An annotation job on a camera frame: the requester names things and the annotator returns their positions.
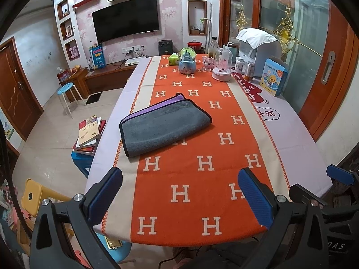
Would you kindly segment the black wall television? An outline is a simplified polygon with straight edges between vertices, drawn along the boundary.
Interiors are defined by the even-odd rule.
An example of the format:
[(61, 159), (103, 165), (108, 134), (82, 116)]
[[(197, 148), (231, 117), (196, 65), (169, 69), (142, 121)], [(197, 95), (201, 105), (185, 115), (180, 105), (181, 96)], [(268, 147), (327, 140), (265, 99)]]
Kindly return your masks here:
[(160, 29), (157, 0), (129, 0), (92, 13), (99, 43)]

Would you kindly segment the wooden TV cabinet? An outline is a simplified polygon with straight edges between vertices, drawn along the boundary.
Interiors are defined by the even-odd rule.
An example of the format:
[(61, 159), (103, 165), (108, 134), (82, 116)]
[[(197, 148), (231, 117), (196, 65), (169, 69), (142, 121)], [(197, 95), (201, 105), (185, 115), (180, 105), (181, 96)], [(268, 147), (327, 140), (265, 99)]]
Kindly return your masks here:
[(135, 68), (136, 65), (126, 66), (125, 63), (120, 62), (107, 64), (104, 68), (94, 71), (84, 67), (60, 85), (74, 83), (80, 95), (87, 99), (94, 93), (124, 88)]

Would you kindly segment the pink glass dome ornament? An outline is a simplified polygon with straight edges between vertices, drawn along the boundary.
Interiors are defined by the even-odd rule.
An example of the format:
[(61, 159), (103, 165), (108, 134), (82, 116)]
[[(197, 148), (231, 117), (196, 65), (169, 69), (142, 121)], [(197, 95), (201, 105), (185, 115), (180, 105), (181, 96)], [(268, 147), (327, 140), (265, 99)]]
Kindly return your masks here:
[(212, 69), (212, 78), (217, 81), (228, 82), (231, 79), (232, 52), (220, 48), (215, 54), (215, 64)]

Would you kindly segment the brown wooden door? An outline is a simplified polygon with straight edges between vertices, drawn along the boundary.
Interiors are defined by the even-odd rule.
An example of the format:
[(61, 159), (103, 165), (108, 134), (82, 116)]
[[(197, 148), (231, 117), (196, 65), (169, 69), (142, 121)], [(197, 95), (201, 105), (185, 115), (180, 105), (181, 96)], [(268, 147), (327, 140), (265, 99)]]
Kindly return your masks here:
[(44, 112), (22, 68), (14, 37), (1, 44), (1, 109), (26, 141)]

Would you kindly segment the blue children's book box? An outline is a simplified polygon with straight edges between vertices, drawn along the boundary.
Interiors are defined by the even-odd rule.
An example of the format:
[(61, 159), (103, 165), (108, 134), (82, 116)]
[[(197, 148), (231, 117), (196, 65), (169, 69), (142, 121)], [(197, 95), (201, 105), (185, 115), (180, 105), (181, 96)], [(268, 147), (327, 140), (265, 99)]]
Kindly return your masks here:
[(260, 85), (272, 96), (282, 93), (288, 76), (288, 65), (281, 59), (271, 56), (266, 59)]

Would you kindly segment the blue round stool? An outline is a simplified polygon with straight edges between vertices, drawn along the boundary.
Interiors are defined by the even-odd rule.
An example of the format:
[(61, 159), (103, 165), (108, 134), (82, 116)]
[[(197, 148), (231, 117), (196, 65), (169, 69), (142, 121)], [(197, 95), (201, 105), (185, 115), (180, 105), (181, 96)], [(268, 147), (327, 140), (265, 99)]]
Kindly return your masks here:
[(68, 93), (71, 94), (72, 99), (76, 102), (77, 97), (74, 95), (73, 91), (77, 93), (77, 97), (82, 101), (83, 104), (85, 104), (83, 97), (81, 96), (79, 90), (74, 83), (66, 83), (65, 85), (61, 86), (57, 91), (57, 96), (64, 109), (64, 112), (66, 112), (71, 118), (73, 118), (73, 115), (69, 106), (70, 99), (68, 97)]

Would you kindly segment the pink pig figurine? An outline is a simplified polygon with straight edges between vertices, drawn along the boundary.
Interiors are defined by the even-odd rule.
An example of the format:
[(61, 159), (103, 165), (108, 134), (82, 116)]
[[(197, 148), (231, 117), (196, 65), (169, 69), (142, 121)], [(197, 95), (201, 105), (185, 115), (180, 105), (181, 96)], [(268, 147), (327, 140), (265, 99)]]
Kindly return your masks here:
[(212, 72), (214, 67), (215, 67), (215, 59), (208, 56), (204, 56), (202, 70), (206, 72)]

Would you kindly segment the black speaker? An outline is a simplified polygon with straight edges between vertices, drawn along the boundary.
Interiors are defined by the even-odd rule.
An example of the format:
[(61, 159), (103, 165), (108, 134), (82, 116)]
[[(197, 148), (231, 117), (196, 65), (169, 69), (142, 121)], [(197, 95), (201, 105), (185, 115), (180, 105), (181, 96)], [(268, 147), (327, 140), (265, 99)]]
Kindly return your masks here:
[(158, 54), (171, 55), (173, 53), (173, 41), (171, 39), (163, 39), (158, 41)]

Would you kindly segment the blue upright box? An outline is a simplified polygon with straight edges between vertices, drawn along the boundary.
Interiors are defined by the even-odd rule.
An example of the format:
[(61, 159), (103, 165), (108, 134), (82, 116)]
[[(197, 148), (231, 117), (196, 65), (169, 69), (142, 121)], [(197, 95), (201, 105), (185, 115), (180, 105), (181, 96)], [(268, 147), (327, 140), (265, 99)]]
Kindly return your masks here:
[(89, 50), (94, 70), (102, 69), (107, 66), (101, 44), (91, 46)]

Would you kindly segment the yellow plastic chair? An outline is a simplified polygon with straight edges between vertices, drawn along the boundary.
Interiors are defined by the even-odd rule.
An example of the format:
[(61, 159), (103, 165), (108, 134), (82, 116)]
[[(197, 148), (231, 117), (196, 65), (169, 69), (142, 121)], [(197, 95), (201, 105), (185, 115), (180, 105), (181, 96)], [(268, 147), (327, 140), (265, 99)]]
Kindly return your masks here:
[[(21, 216), (24, 217), (25, 224), (31, 232), (33, 231), (41, 202), (46, 198), (60, 202), (66, 202), (70, 200), (69, 197), (28, 178), (25, 183), (24, 194), (21, 198), (21, 207), (23, 208), (23, 210), (21, 210)], [(31, 249), (31, 239), (27, 236), (24, 226), (22, 226), (20, 221), (18, 221), (16, 237), (22, 249), (26, 252), (26, 254), (29, 255)]]

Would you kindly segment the white pill bottle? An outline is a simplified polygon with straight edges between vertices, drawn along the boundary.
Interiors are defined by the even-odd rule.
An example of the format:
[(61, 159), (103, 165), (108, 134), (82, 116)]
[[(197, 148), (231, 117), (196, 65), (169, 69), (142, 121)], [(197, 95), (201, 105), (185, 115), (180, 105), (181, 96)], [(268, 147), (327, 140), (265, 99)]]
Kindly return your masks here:
[(237, 56), (234, 72), (236, 72), (237, 74), (243, 74), (243, 67), (244, 67), (244, 59), (240, 56)]

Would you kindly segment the green tissue pack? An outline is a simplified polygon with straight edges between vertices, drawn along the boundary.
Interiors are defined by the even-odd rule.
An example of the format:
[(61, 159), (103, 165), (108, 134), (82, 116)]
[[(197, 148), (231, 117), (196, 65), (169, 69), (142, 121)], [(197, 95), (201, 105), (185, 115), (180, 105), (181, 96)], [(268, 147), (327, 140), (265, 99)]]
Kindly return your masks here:
[(178, 53), (172, 53), (168, 57), (168, 61), (170, 66), (178, 66), (180, 62), (180, 55)]

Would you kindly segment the purple and grey towel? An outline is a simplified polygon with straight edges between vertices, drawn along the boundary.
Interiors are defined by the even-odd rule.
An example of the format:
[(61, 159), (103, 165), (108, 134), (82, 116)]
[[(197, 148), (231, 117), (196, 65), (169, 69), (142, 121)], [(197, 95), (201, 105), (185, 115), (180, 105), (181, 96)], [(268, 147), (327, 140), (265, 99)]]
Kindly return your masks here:
[(126, 116), (119, 123), (119, 131), (125, 155), (132, 158), (171, 145), (211, 123), (208, 112), (177, 93)]

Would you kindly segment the white water dispenser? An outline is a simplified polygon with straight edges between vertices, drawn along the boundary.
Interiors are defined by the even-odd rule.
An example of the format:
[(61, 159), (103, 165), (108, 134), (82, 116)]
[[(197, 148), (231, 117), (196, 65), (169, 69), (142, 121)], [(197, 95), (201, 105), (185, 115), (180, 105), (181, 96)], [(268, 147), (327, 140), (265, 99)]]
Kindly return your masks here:
[(239, 57), (246, 64), (255, 65), (254, 77), (260, 78), (268, 58), (280, 58), (282, 47), (279, 40), (258, 28), (244, 28), (239, 31), (236, 39), (239, 41)]

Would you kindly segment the white set-top box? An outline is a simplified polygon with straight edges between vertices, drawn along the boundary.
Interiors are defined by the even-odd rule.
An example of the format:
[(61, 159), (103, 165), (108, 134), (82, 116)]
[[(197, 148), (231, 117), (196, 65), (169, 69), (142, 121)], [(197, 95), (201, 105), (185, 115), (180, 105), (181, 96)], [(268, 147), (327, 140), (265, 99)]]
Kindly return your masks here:
[(125, 66), (135, 66), (138, 65), (140, 61), (145, 59), (145, 57), (137, 57), (137, 58), (130, 58), (126, 60)]

